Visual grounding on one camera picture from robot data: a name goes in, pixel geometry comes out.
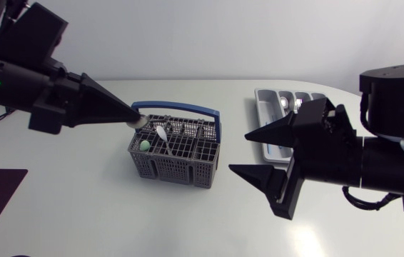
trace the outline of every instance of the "blue handle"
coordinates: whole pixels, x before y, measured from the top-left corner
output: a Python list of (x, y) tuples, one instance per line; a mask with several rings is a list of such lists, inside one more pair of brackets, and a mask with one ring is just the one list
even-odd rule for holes
[(142, 108), (165, 108), (165, 109), (175, 109), (182, 111), (190, 111), (197, 114), (203, 114), (215, 119), (215, 132), (216, 132), (216, 142), (221, 142), (221, 124), (219, 120), (219, 111), (215, 111), (210, 108), (196, 106), (193, 104), (182, 104), (169, 101), (138, 101), (131, 105), (131, 108), (138, 111)]

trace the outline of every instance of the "white wall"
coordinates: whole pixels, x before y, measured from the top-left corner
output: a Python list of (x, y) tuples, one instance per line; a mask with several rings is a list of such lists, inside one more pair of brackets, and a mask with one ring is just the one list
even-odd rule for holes
[(294, 79), (358, 91), (404, 64), (404, 0), (40, 0), (54, 58), (95, 79)]

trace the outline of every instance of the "white spoon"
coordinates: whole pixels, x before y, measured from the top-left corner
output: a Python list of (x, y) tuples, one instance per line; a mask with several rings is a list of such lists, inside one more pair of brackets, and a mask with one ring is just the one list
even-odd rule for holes
[(158, 132), (159, 137), (166, 142), (168, 155), (173, 156), (171, 147), (168, 145), (167, 134), (166, 131), (164, 131), (164, 128), (162, 126), (156, 126), (156, 132)]

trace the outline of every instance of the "gray plastic basket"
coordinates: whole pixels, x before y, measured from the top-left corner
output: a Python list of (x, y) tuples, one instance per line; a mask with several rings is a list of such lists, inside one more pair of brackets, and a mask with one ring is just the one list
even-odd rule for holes
[[(132, 108), (179, 109), (214, 117), (215, 121), (204, 121), (149, 115), (150, 122), (136, 131), (128, 148), (142, 178), (160, 178), (162, 181), (210, 188), (218, 168), (221, 144), (219, 112), (162, 101), (136, 102)], [(156, 133), (157, 126), (162, 126), (166, 131), (173, 156), (168, 155), (165, 142)], [(140, 143), (144, 140), (149, 141), (151, 147), (147, 151), (140, 151)]]

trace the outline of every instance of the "metal spoon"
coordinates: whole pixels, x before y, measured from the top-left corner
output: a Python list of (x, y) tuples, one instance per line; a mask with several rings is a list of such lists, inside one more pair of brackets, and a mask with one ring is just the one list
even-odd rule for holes
[(164, 128), (162, 126), (156, 126), (156, 132), (158, 132), (159, 137), (166, 142), (168, 155), (173, 156), (171, 147), (168, 145), (167, 134)]

